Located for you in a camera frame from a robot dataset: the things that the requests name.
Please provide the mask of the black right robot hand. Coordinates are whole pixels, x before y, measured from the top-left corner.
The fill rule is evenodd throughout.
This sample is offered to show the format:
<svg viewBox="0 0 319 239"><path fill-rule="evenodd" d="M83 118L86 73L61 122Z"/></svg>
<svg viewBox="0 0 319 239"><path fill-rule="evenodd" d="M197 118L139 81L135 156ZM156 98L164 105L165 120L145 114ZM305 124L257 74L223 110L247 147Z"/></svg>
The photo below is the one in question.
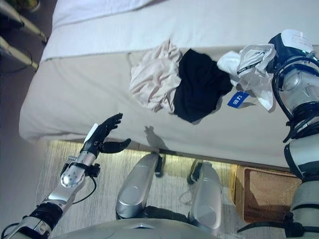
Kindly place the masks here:
<svg viewBox="0 0 319 239"><path fill-rule="evenodd" d="M276 55L268 63L266 68L268 73L277 73L280 67L292 59L312 58L309 54L314 51L308 38L302 32L294 29L285 29L274 36L269 43L273 44Z"/></svg>

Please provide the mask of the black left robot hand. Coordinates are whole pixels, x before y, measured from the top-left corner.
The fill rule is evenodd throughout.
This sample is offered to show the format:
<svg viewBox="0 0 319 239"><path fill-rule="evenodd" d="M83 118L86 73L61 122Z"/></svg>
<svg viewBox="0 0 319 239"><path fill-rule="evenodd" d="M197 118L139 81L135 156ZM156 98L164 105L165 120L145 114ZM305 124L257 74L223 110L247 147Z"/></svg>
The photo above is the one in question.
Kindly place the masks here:
<svg viewBox="0 0 319 239"><path fill-rule="evenodd" d="M99 124L92 135L84 142L80 152L86 151L98 157L99 153L118 153L126 149L131 143L130 138L120 142L105 142L109 133L121 123L122 117L123 114L118 113Z"/></svg>

